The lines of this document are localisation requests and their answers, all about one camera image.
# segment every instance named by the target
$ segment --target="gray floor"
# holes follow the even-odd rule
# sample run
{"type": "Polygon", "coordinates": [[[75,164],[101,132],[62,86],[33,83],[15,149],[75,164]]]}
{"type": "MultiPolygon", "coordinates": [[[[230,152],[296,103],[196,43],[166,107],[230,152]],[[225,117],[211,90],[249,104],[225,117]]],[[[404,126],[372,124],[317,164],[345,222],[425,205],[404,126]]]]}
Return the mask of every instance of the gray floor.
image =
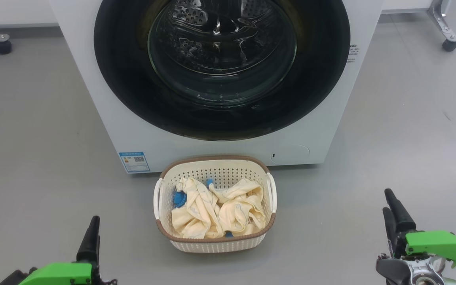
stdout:
{"type": "MultiPolygon", "coordinates": [[[[449,16],[456,30],[456,2],[449,16]]],[[[0,56],[0,281],[74,260],[92,215],[101,272],[122,285],[384,284],[387,187],[420,229],[456,233],[456,51],[441,51],[424,15],[381,18],[327,161],[273,169],[273,229],[256,249],[214,256],[159,233],[157,176],[124,173],[65,40],[24,34],[0,56]]]]}

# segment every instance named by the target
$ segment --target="laundry basket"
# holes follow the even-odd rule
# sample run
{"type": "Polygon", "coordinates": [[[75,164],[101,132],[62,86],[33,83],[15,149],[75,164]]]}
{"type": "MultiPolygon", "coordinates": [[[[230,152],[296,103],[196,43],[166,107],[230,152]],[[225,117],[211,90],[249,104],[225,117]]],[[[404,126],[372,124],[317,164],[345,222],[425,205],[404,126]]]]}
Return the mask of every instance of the laundry basket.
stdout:
{"type": "Polygon", "coordinates": [[[154,188],[154,216],[158,229],[174,247],[188,253],[226,253],[256,247],[274,224],[277,209],[277,193],[274,178],[260,161],[246,156],[210,156],[177,161],[168,166],[154,188]],[[259,232],[238,237],[215,239],[182,238],[172,226],[175,185],[181,177],[195,178],[203,183],[214,180],[217,189],[227,189],[243,178],[258,182],[264,190],[261,203],[266,226],[259,232]]]}

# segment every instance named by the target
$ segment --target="washing machine door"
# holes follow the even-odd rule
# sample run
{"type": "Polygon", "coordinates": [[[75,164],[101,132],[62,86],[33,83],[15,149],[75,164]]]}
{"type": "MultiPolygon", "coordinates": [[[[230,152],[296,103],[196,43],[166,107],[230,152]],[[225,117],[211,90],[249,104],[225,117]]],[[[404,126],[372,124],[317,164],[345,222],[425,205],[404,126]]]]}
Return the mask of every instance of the washing machine door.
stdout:
{"type": "Polygon", "coordinates": [[[114,94],[163,130],[274,132],[331,92],[350,48],[341,0],[103,0],[94,50],[114,94]]]}

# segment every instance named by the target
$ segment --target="cream-colored cloth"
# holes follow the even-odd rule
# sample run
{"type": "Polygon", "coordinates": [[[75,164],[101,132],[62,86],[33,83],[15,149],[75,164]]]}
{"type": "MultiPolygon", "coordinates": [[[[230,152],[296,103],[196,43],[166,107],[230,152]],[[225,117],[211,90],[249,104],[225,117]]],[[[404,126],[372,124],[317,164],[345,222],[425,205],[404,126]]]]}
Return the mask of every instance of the cream-colored cloth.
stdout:
{"type": "Polygon", "coordinates": [[[205,185],[193,178],[181,178],[175,186],[187,195],[186,204],[172,210],[172,225],[183,238],[221,238],[217,197],[205,185]]]}
{"type": "Polygon", "coordinates": [[[183,238],[221,238],[226,231],[248,235],[266,225],[257,182],[242,179],[229,189],[207,189],[198,180],[181,178],[176,191],[188,195],[183,207],[172,210],[172,225],[183,238]]]}

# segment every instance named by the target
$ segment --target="white washing machine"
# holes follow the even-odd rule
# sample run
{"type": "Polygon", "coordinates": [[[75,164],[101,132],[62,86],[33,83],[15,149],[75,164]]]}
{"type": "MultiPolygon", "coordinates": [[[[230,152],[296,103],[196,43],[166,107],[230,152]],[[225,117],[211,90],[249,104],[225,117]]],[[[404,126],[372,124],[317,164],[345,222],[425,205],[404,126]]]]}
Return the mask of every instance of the white washing machine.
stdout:
{"type": "Polygon", "coordinates": [[[128,173],[322,163],[383,0],[49,0],[128,173]]]}

